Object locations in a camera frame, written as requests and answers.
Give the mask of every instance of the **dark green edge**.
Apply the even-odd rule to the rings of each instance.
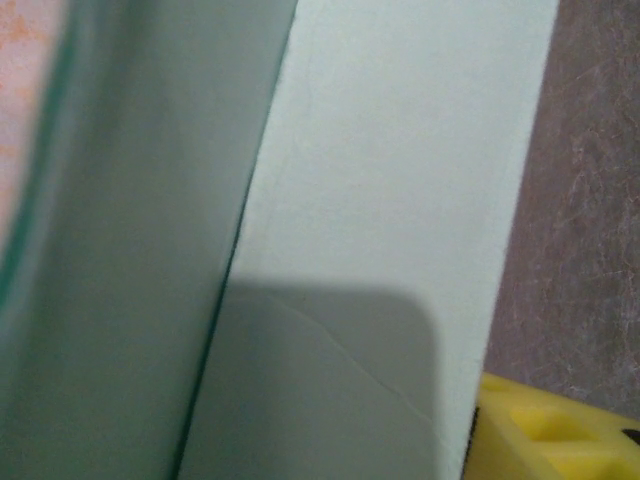
[[[291,35],[291,29],[293,27],[293,21],[296,14],[296,9],[298,6],[298,2],[296,1],[293,5],[293,11],[291,12],[291,18],[289,20],[289,30],[287,31],[284,37],[284,43],[282,48],[280,49],[280,57],[277,60],[273,84],[271,87],[271,99],[269,100],[269,105],[267,107],[267,112],[264,116],[264,120],[262,122],[262,132],[260,133],[260,137],[258,138],[258,145],[256,147],[256,151],[253,155],[253,166],[251,167],[251,172],[249,174],[249,179],[247,180],[244,198],[242,199],[242,205],[240,206],[240,212],[238,214],[238,220],[236,223],[236,231],[233,237],[233,243],[231,245],[231,251],[229,252],[229,260],[227,262],[224,277],[222,279],[220,288],[218,290],[218,297],[213,306],[213,312],[211,316],[211,322],[209,324],[209,330],[207,332],[207,337],[205,339],[204,349],[200,355],[200,359],[198,360],[198,370],[195,376],[195,382],[193,385],[193,390],[191,393],[191,397],[189,399],[189,405],[187,407],[187,411],[185,414],[185,418],[182,424],[182,432],[180,434],[180,438],[178,439],[178,444],[176,446],[176,450],[173,455],[173,465],[169,470],[169,480],[178,480],[180,475],[180,469],[182,467],[182,460],[184,459],[185,450],[187,448],[187,441],[189,440],[189,432],[191,431],[191,424],[193,422],[193,416],[195,414],[196,403],[198,401],[198,396],[200,394],[200,390],[202,389],[202,381],[204,379],[204,372],[207,367],[207,359],[209,358],[209,351],[211,350],[211,344],[213,343],[213,336],[215,334],[216,326],[218,325],[218,318],[220,317],[220,312],[222,310],[222,304],[224,300],[224,295],[227,290],[227,285],[229,283],[229,275],[231,274],[231,265],[233,263],[233,258],[235,257],[236,250],[238,247],[238,241],[240,240],[240,234],[242,230],[242,221],[244,219],[244,213],[247,207],[247,200],[249,199],[249,189],[251,187],[251,182],[253,180],[253,175],[256,171],[256,164],[258,161],[258,154],[260,153],[260,147],[262,146],[262,141],[264,139],[264,133],[267,128],[267,122],[269,120],[269,115],[271,113],[271,107],[273,107],[273,99],[276,94],[276,90],[278,88],[278,84],[280,82],[280,74],[282,72],[282,64],[284,63],[284,59],[287,56],[287,49],[289,47],[289,36]]]
[[[2,259],[0,269],[0,308],[7,305],[12,282],[20,267],[24,255],[27,238],[36,221],[34,218],[38,206],[38,192],[41,191],[44,179],[51,167],[49,158],[53,142],[58,113],[68,87],[69,72],[74,61],[74,45],[76,40],[75,8],[70,7],[67,26],[57,52],[53,72],[44,94],[44,103],[40,111],[34,148],[30,152],[28,178],[22,190],[20,206],[13,222]]]

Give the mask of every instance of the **yellow foam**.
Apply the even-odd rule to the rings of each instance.
[[[484,374],[465,480],[640,480],[630,420]]]

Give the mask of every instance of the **orange surface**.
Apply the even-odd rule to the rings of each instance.
[[[63,5],[63,0],[0,0],[0,246],[20,192]]]

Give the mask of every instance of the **pale green panel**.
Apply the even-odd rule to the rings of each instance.
[[[164,479],[294,1],[79,1],[3,272],[0,477]]]
[[[458,479],[555,0],[300,0],[183,479]]]

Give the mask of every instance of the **gray floor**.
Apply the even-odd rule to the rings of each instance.
[[[561,0],[486,369],[640,418],[640,1]]]

